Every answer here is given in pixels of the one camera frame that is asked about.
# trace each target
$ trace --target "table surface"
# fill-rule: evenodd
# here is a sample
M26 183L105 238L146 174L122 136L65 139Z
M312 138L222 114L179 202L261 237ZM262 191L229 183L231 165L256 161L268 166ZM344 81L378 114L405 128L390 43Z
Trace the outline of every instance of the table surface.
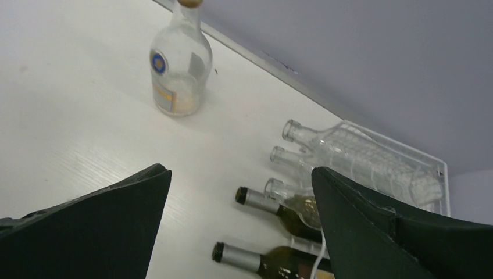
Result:
M148 278L254 278L210 259L216 241L288 243L273 216L234 202L240 185L288 178L269 161L288 119L340 119L214 39L200 110L152 101L149 45L171 13L151 0L0 2L0 216L22 217L153 164L173 171Z

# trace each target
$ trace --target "gold bottle cap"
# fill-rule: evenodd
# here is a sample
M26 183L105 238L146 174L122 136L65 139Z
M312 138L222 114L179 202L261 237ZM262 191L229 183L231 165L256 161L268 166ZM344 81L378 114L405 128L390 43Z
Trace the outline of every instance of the gold bottle cap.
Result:
M187 8L197 8L203 2L203 0L177 0L180 5Z

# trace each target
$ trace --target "gray wall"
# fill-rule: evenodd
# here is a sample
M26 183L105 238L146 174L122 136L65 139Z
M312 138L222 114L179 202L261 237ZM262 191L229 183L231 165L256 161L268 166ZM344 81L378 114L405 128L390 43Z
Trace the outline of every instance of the gray wall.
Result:
M493 169L492 0L205 0L203 8L206 23L301 80L321 105L445 160L449 176L460 176L452 195L493 194L491 176L474 192L466 179Z

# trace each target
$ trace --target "lying bottle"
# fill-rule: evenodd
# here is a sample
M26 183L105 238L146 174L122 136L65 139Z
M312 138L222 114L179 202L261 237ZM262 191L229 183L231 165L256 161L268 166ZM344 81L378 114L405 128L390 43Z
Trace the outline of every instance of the lying bottle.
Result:
M292 235L307 240L321 243L322 233L320 230L310 227L298 212L281 205L280 202L265 197L262 193L239 187L235 200L241 205L251 206L266 212L275 214L281 220L284 228Z
M270 178L265 184L263 193L264 196L275 199L301 214L303 221L310 227L321 230L319 211L312 189L301 189Z
M259 275L263 279L309 279L316 256L281 246L262 255L243 250L223 242L217 242L212 260L239 267ZM330 260L322 259L317 269L317 279L333 279Z
M322 166L312 155L299 154L287 151L280 146L275 146L270 153L270 160L292 169L303 188L312 188L312 171Z
M443 196L436 169L344 128L316 131L290 120L283 139L309 149L320 164L413 206Z

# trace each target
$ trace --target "white wooden tabletop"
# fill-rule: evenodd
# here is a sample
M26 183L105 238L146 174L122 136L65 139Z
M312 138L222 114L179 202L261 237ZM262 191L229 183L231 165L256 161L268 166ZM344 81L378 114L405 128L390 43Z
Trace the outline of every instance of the white wooden tabletop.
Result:
M211 38L204 105L163 115L148 52L170 16L151 0L0 2L0 216L161 163L172 185L148 278L255 278L211 261L214 243L265 252L288 238L273 216L236 205L236 189L286 178L269 155L296 150L281 138L288 119L314 128L339 119Z

